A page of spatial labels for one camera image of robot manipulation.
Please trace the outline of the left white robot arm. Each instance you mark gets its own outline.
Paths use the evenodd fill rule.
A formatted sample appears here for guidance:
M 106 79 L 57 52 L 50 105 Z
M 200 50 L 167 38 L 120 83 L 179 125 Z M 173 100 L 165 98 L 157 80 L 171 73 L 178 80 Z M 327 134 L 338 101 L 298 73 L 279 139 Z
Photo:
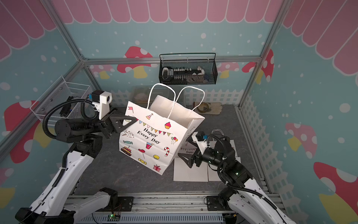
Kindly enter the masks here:
M 74 224 L 82 218 L 104 208 L 119 208 L 118 192 L 102 188 L 95 195 L 78 204 L 65 206 L 83 172 L 98 156 L 103 138 L 121 133 L 137 119 L 110 110 L 102 119 L 82 115 L 79 119 L 61 119 L 55 124 L 55 133 L 48 129 L 48 120 L 59 109 L 74 103 L 94 105 L 87 99 L 72 99 L 53 107 L 44 117 L 43 131 L 51 139 L 72 144 L 62 157 L 62 165 L 51 183 L 28 208 L 20 208 L 15 215 L 20 224 Z

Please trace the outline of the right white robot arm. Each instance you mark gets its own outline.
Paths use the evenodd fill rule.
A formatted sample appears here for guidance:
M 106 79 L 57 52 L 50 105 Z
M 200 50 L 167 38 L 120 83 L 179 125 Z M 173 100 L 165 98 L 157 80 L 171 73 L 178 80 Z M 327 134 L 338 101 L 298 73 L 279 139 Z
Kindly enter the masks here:
M 288 217 L 263 191 L 247 168 L 237 161 L 230 138 L 224 135 L 195 132 L 190 141 L 196 147 L 193 154 L 179 153 L 189 168 L 202 163 L 214 166 L 225 184 L 218 194 L 218 206 L 232 210 L 250 224 L 292 224 Z

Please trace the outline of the clear plastic storage box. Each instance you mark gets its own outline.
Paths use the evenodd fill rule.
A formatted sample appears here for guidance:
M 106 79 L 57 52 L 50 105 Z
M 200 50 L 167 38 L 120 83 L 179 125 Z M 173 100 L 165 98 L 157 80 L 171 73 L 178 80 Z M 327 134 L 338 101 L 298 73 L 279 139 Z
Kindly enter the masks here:
M 147 86 L 147 85 L 134 86 L 132 88 L 132 92 L 129 100 L 141 107 L 146 107 L 151 89 L 152 86 Z M 150 97 L 150 105 L 153 103 L 153 101 L 156 99 L 158 95 L 165 97 L 169 100 L 174 99 L 173 91 L 171 91 L 167 87 L 157 85 L 154 87 L 152 91 L 152 95 Z

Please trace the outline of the brown packing tape roll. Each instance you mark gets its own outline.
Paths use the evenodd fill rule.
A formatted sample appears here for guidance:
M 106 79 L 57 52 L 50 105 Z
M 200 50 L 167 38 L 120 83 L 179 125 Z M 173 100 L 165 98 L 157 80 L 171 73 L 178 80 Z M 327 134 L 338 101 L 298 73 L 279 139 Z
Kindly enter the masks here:
M 211 111 L 210 105 L 208 103 L 201 103 L 198 107 L 198 111 L 200 113 L 208 113 L 209 111 Z

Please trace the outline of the metal base rail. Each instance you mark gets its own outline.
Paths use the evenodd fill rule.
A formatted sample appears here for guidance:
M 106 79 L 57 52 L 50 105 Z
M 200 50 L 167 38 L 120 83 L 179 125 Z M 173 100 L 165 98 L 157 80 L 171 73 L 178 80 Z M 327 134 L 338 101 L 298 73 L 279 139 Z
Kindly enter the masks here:
M 218 192 L 123 194 L 114 206 L 86 215 L 79 224 L 279 224 L 276 211 L 259 212 L 242 194 L 224 202 Z

